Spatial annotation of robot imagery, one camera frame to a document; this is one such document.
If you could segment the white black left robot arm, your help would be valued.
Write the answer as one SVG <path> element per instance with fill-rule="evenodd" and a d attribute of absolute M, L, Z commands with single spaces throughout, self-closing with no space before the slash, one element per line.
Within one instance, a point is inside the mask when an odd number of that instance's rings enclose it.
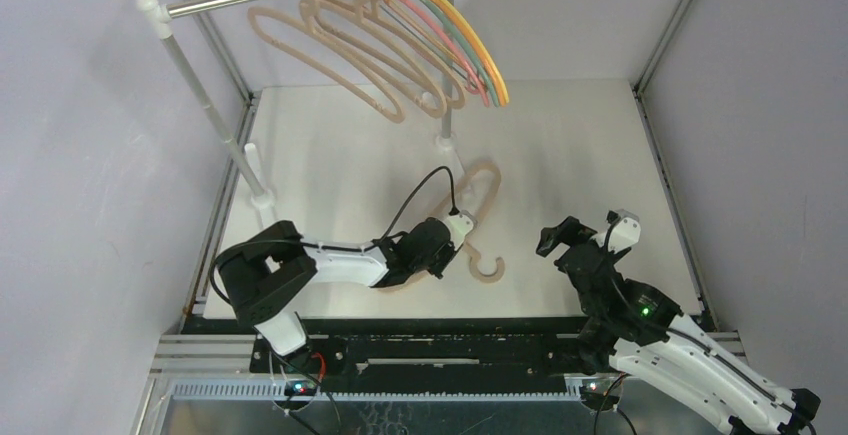
<path fill-rule="evenodd" d="M 284 220 L 224 250 L 214 264 L 238 323 L 269 343 L 277 363 L 298 372 L 310 364 L 313 347 L 289 305 L 305 287 L 391 288 L 420 272 L 440 278 L 474 227 L 470 215 L 455 210 L 367 244 L 331 245 L 305 239 Z"/>

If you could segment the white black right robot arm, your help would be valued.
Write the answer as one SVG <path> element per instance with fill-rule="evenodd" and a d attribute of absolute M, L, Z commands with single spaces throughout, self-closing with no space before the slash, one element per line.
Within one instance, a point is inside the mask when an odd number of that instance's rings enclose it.
<path fill-rule="evenodd" d="M 595 230 L 568 216 L 540 232 L 537 255 L 555 261 L 576 290 L 587 321 L 577 356 L 587 374 L 613 369 L 636 377 L 687 406 L 722 434 L 814 433 L 820 398 L 806 388 L 769 381 L 715 341 L 656 287 L 616 268 L 640 241 L 642 224 L 611 211 Z"/>

